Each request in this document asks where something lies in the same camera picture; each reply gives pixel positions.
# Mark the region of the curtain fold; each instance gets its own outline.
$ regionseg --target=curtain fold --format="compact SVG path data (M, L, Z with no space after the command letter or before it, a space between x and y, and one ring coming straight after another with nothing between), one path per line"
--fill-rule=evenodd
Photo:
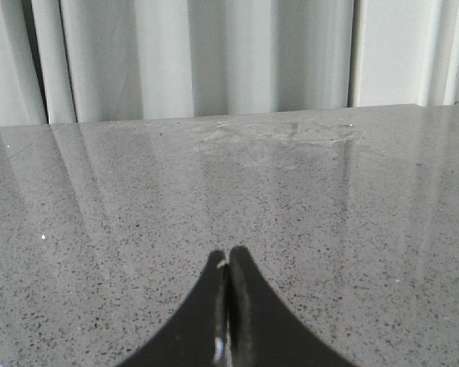
M459 0L0 0L0 126L455 100Z

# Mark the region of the polished stone surface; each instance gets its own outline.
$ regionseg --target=polished stone surface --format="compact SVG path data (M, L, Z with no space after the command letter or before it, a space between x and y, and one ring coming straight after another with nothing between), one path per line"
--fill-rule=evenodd
M459 105L0 128L0 365L115 365L247 246L366 366L459 366Z

